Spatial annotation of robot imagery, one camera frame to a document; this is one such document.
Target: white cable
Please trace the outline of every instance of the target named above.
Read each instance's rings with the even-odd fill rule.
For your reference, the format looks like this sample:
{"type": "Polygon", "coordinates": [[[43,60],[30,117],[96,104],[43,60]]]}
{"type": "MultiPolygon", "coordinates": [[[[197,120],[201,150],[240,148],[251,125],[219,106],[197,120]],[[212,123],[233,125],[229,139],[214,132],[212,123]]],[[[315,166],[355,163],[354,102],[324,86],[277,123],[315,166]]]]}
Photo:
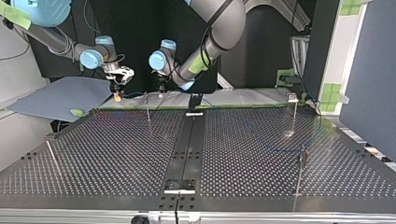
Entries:
{"type": "Polygon", "coordinates": [[[66,44],[66,46],[64,47],[64,50],[61,51],[56,51],[54,49],[49,49],[53,54],[56,54],[58,56],[64,56],[65,54],[69,53],[71,50],[71,54],[72,54],[72,61],[73,63],[76,60],[76,52],[75,52],[75,45],[74,45],[74,41],[67,35],[64,33],[63,30],[61,30],[59,27],[56,27],[56,29],[62,34],[62,36],[64,37],[64,42],[66,44]]]}
{"type": "Polygon", "coordinates": [[[99,34],[100,34],[100,31],[98,31],[98,30],[96,30],[96,29],[93,29],[93,27],[91,27],[90,24],[89,24],[88,21],[87,21],[87,4],[88,4],[88,0],[85,1],[84,9],[83,9],[84,21],[85,21],[85,23],[87,24],[87,26],[90,27],[91,30],[93,30],[93,31],[95,31],[96,33],[99,33],[99,34]]]}

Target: blue joint cap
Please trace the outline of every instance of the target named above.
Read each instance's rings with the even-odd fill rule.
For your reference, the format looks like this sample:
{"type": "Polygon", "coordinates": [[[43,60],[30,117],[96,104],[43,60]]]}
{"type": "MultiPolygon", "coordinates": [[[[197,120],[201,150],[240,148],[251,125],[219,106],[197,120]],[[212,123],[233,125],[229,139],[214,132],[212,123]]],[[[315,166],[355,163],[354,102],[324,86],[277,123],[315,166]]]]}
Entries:
{"type": "Polygon", "coordinates": [[[98,51],[94,49],[87,49],[79,56],[79,61],[86,68],[95,69],[103,64],[103,57],[98,51]]]}
{"type": "Polygon", "coordinates": [[[195,78],[193,78],[192,80],[190,80],[190,81],[187,82],[186,84],[182,85],[180,88],[181,88],[183,91],[187,91],[187,90],[189,90],[189,89],[192,87],[192,85],[194,85],[194,83],[195,83],[195,78]]]}
{"type": "Polygon", "coordinates": [[[177,50],[177,43],[173,40],[165,39],[161,42],[161,47],[165,49],[177,50]]]}
{"type": "Polygon", "coordinates": [[[191,6],[191,0],[184,0],[184,1],[187,3],[187,5],[191,6]]]}
{"type": "Polygon", "coordinates": [[[95,38],[96,45],[114,45],[113,38],[109,35],[101,35],[95,38]]]}
{"type": "Polygon", "coordinates": [[[151,54],[151,56],[149,56],[148,63],[152,69],[161,71],[167,64],[166,55],[163,52],[156,50],[151,54]]]}

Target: robotic arm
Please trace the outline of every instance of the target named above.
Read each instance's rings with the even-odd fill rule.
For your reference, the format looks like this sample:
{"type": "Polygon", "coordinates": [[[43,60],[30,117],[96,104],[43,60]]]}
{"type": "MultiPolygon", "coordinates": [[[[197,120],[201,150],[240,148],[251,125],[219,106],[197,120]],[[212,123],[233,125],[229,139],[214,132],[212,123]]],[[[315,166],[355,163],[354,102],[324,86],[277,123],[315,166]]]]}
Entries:
{"type": "Polygon", "coordinates": [[[246,24],[246,10],[242,0],[185,0],[208,24],[203,43],[182,65],[175,61],[176,42],[163,40],[154,51],[149,64],[161,79],[170,77],[184,91],[195,77],[206,71],[222,52],[232,49],[242,37],[246,24]]]}
{"type": "MultiPolygon", "coordinates": [[[[117,54],[110,36],[96,37],[95,46],[92,47],[77,43],[57,28],[70,13],[71,0],[11,0],[8,3],[30,14],[32,24],[28,30],[21,29],[47,46],[50,52],[73,61],[80,61],[89,69],[102,67],[106,72],[106,79],[111,83],[110,89],[115,100],[121,100],[123,87],[134,76],[134,70],[119,66],[124,56],[117,54]]],[[[13,25],[8,22],[8,28],[12,28],[13,25]]]]}

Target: blue cable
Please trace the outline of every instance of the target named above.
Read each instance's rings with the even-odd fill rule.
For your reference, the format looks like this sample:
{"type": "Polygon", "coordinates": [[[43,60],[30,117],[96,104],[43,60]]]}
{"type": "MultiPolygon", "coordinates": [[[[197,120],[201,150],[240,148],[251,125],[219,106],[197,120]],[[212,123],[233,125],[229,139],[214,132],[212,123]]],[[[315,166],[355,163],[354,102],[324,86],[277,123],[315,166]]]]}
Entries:
{"type": "MultiPolygon", "coordinates": [[[[207,101],[206,99],[203,99],[203,101],[207,102],[208,104],[210,104],[214,109],[218,109],[215,105],[212,105],[209,101],[207,101]]],[[[244,125],[247,127],[247,129],[249,130],[250,134],[254,136],[254,138],[262,145],[263,148],[269,149],[270,151],[275,151],[275,152],[284,152],[284,153],[299,153],[300,149],[279,149],[279,148],[275,148],[275,147],[270,147],[267,146],[264,142],[263,139],[261,139],[257,134],[254,133],[254,129],[252,127],[252,125],[250,124],[250,122],[248,120],[245,119],[240,119],[237,116],[234,116],[235,119],[238,119],[240,121],[242,121],[244,123],[244,125]]]]}

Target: perforated breadboard table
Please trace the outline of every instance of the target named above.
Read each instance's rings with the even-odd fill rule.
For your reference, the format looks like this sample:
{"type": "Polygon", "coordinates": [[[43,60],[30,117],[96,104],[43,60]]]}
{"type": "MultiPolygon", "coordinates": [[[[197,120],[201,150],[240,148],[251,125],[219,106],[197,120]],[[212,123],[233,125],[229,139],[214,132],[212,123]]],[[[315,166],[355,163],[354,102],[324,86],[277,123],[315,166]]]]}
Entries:
{"type": "Polygon", "coordinates": [[[396,174],[309,108],[95,111],[0,173],[0,208],[396,213],[396,174]],[[309,149],[300,195],[298,157],[309,149]],[[169,179],[195,194],[164,194],[169,179]]]}

